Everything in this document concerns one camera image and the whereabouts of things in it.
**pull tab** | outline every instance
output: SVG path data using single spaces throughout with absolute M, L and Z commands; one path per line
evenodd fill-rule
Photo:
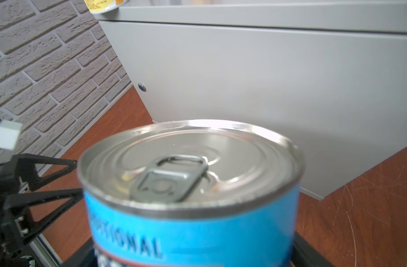
M 200 163 L 195 170 L 188 172 L 164 170 L 163 162 L 191 161 Z M 170 155 L 159 158 L 147 166 L 130 189 L 131 199 L 140 202 L 179 202 L 185 199 L 200 177 L 208 169 L 206 157 L 190 155 Z

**can lid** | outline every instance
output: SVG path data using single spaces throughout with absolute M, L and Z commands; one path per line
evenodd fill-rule
M 301 150 L 251 124 L 186 120 L 110 136 L 79 159 L 78 176 L 106 204 L 142 216 L 197 218 L 241 212 L 297 184 Z

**cabinet door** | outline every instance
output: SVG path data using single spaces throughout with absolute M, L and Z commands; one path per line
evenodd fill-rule
M 407 35 L 101 21 L 153 120 L 291 138 L 322 198 L 407 146 Z

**cabinet top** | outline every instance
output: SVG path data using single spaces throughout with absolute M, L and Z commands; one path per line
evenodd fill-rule
M 131 0 L 98 20 L 407 33 L 407 0 Z

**scratch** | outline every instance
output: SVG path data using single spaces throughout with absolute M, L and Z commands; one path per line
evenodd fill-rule
M 376 173 L 376 174 L 378 174 L 378 175 L 380 175 L 381 177 L 384 177 L 384 178 L 386 178 L 386 179 L 389 179 L 389 180 L 393 181 L 393 179 L 391 179 L 391 178 L 389 178 L 389 177 L 387 177 L 387 176 L 384 176 L 383 174 L 379 174 L 379 173 L 376 172 L 375 170 L 373 170 L 373 172 Z
M 365 178 L 362 178 L 362 179 L 363 179 L 363 180 L 366 180 L 368 183 L 370 183 L 370 184 L 372 184 L 372 185 L 375 185 L 375 186 L 378 187 L 378 188 L 388 188 L 388 187 L 392 187 L 392 186 L 396 186 L 396 185 L 405 186 L 405 185 L 403 185 L 403 183 L 406 183 L 406 182 L 407 182 L 407 180 L 405 180 L 405 181 L 402 181 L 402 182 L 399 182 L 399 183 L 396 183 L 396 184 L 391 184 L 391 185 L 386 185 L 386 186 L 380 186 L 380 185 L 371 183 L 370 181 L 368 181 L 368 180 L 365 179 Z
M 374 216 L 374 215 L 372 215 L 371 213 L 369 213 L 369 211 L 366 211 L 366 212 L 367 212 L 369 215 L 371 215 L 374 219 L 377 219 L 377 220 L 379 220 L 380 222 L 384 222 L 385 224 L 387 224 L 388 226 L 390 226 L 390 224 L 389 224 L 388 222 L 385 222 L 385 221 L 383 221 L 383 220 L 377 218 L 376 216 Z
M 403 198 L 403 197 L 401 197 L 401 196 L 399 196 L 399 195 L 393 194 L 392 192 L 389 192 L 389 191 L 387 191 L 387 190 L 386 190 L 386 189 L 384 189 L 384 188 L 381 188 L 381 190 L 386 191 L 386 192 L 388 192 L 388 193 L 389 193 L 389 194 L 391 194 L 391 195 L 397 196 L 398 198 L 400 198 L 400 199 L 403 199 L 403 200 L 407 201 L 407 199 L 406 199 L 406 198 Z
M 399 196 L 399 195 L 393 194 L 392 192 L 390 192 L 390 191 L 388 191 L 388 190 L 384 189 L 385 187 L 383 187 L 383 186 L 378 186 L 377 184 L 373 184 L 373 183 L 371 183 L 370 181 L 368 181 L 368 180 L 367 180 L 367 179 L 365 179 L 365 178 L 362 178 L 362 179 L 366 180 L 368 183 L 370 183 L 370 184 L 372 184 L 372 185 L 375 185 L 375 187 L 374 187 L 374 188 L 379 188 L 379 189 L 381 189 L 381 190 L 383 190 L 383 191 L 388 192 L 388 193 L 389 193 L 389 194 L 391 194 L 391 195 L 397 196 L 398 198 L 400 198 L 400 199 L 403 199 L 403 200 L 406 200 L 406 201 L 407 201 L 407 199 L 406 199 L 406 198 L 403 198 L 403 197 L 401 197 L 401 196 Z
M 349 187 L 346 185 L 347 191 L 349 191 L 349 195 L 350 195 L 350 199 L 352 199 L 352 206 L 350 207 L 350 209 L 346 212 L 349 212 L 352 208 L 353 208 L 353 197 L 352 197 L 352 193 L 350 193 Z
M 356 263 L 357 263 L 357 257 L 356 257 L 356 241 L 355 241 L 355 233 L 353 232 L 353 227 L 352 227 L 352 222 L 350 221 L 349 212 L 347 212 L 347 211 L 346 211 L 346 214 L 347 214 L 347 218 L 349 219 L 350 228 L 352 229 L 353 245 L 355 246 L 355 267 L 356 267 Z
M 404 165 L 404 166 L 402 166 L 402 171 L 401 171 L 401 173 L 398 175 L 398 178 L 396 178 L 396 180 L 395 180 L 395 181 L 397 181 L 397 180 L 399 179 L 399 177 L 401 177 L 401 174 L 402 174 L 402 172 L 404 171 L 404 168 L 405 168 L 405 165 Z
M 407 180 L 403 181 L 403 182 L 400 182 L 400 183 L 391 184 L 391 185 L 383 185 L 383 186 L 375 185 L 375 186 L 370 186 L 370 187 L 360 187 L 360 188 L 355 189 L 354 191 L 361 190 L 361 189 L 371 189 L 371 188 L 389 188 L 389 187 L 393 187 L 393 186 L 397 186 L 397 185 L 405 186 L 405 185 L 403 185 L 403 183 L 405 183 L 405 182 L 407 182 Z
M 343 187 L 343 192 L 341 193 L 340 203 L 338 204 L 337 212 L 335 213 L 335 217 L 334 217 L 334 221 L 332 222 L 332 225 L 334 225 L 335 219 L 337 218 L 338 210 L 340 209 L 340 205 L 341 205 L 341 200 L 343 199 L 345 187 L 346 187 L 346 186 Z

